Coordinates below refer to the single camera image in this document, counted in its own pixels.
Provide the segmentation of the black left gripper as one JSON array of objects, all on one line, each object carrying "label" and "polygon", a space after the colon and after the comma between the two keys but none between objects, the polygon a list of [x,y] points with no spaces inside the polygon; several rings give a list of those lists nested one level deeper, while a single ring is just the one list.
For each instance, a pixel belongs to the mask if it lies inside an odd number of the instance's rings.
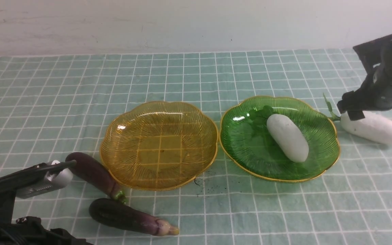
[{"label": "black left gripper", "polygon": [[62,228],[47,230],[38,217],[26,216],[9,224],[0,222],[0,245],[89,245]]}]

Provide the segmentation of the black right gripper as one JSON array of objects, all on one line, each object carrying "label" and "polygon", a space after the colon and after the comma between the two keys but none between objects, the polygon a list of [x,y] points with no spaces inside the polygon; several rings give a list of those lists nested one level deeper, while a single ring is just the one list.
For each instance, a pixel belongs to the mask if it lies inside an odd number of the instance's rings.
[{"label": "black right gripper", "polygon": [[392,40],[381,48],[381,63],[367,74],[361,86],[344,93],[337,103],[341,113],[347,112],[350,121],[365,118],[363,111],[392,110]]}]

